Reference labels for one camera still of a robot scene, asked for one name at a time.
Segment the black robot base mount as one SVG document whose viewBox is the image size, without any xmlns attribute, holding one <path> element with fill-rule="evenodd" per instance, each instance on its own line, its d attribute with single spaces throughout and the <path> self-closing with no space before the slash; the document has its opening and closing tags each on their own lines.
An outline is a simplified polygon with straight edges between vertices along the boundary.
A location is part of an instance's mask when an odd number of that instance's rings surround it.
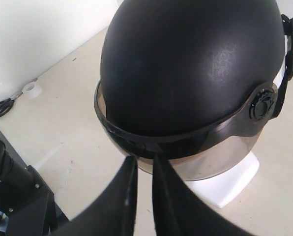
<svg viewBox="0 0 293 236">
<path fill-rule="evenodd" d="M 0 198 L 0 236 L 49 236 L 69 222 L 50 190 L 36 189 L 23 199 L 10 200 Z"/>
</svg>

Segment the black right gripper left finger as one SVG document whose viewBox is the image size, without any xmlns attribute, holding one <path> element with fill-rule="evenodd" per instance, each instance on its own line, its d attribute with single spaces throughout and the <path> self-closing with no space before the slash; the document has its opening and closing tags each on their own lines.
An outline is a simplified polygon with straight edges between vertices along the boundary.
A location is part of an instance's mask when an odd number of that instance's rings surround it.
<svg viewBox="0 0 293 236">
<path fill-rule="evenodd" d="M 137 211 L 137 160 L 125 158 L 98 198 L 53 236 L 132 236 Z"/>
</svg>

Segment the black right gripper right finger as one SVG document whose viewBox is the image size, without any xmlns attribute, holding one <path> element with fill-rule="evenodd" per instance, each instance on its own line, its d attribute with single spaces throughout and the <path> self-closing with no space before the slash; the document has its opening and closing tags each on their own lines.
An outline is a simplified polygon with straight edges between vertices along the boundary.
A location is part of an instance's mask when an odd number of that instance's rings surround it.
<svg viewBox="0 0 293 236">
<path fill-rule="evenodd" d="M 153 160 L 152 205 L 158 236 L 247 235 L 199 199 L 170 162 L 158 156 Z"/>
</svg>

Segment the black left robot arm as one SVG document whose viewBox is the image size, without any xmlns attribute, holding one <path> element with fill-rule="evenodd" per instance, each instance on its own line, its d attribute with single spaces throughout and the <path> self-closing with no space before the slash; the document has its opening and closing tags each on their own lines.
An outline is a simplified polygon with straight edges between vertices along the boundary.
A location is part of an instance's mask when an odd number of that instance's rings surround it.
<svg viewBox="0 0 293 236">
<path fill-rule="evenodd" d="M 24 198 L 42 186 L 33 169 L 16 162 L 0 140 L 0 199 Z"/>
</svg>

